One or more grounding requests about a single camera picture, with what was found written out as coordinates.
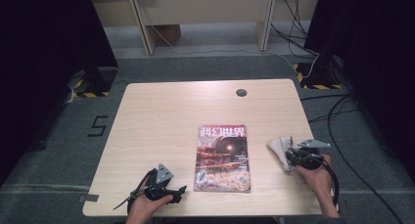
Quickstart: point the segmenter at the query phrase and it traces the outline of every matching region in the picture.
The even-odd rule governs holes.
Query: black stand base
[[[74,89],[76,96],[85,98],[107,97],[110,94],[116,71],[116,67],[100,68],[103,78],[97,82],[91,82],[86,75],[83,75]]]
[[[327,68],[326,71],[318,70],[316,67],[311,70],[312,63],[298,63],[296,71],[299,73],[298,79],[301,88],[304,89],[342,89],[336,81],[332,72]]]

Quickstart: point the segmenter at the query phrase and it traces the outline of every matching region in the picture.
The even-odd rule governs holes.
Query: person's right hand
[[[332,160],[328,155],[322,157],[331,165]],[[320,203],[321,212],[326,217],[339,217],[339,214],[333,205],[333,198],[331,195],[332,176],[323,167],[309,170],[300,165],[296,166],[296,170],[302,175],[306,184],[312,189],[318,202]]]

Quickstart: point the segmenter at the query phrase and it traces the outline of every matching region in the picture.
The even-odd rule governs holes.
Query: person's left hand
[[[150,201],[142,192],[131,205],[126,224],[144,224],[161,206],[171,202],[172,195],[165,196],[157,201]]]

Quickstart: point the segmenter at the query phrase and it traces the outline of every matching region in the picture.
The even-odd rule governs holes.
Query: light wood surface
[[[248,92],[236,95],[238,89]],[[245,124],[252,190],[248,194],[193,191],[198,128],[202,124]],[[315,196],[296,172],[285,173],[269,140],[312,138],[292,80],[231,80],[138,83],[127,86],[104,149],[90,195],[88,216],[127,215],[129,196],[159,163],[174,177],[167,188],[187,185],[181,203],[155,216],[268,216],[320,214]]]

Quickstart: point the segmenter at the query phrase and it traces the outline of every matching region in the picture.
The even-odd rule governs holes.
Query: magazine
[[[195,192],[250,192],[247,127],[202,125],[196,156]]]

